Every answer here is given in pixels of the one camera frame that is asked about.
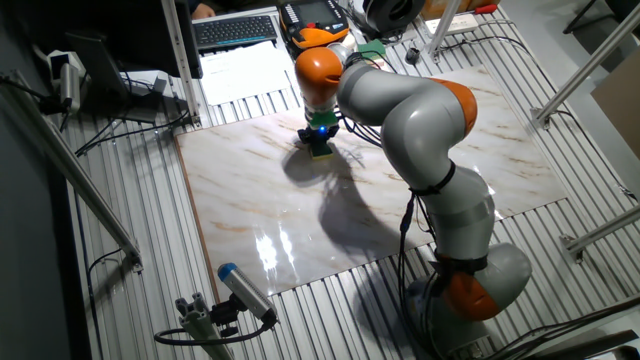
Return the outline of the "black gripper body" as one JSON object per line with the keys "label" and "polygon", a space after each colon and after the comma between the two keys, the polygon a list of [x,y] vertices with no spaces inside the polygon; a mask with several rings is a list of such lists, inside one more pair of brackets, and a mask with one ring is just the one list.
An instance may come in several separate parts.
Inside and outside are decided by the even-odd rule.
{"label": "black gripper body", "polygon": [[313,142],[311,143],[311,145],[313,144],[325,144],[329,138],[328,138],[328,130],[329,128],[332,126],[328,126],[328,125],[321,125],[320,127],[314,129],[311,128],[310,126],[308,126],[307,128],[310,128],[313,130]]}

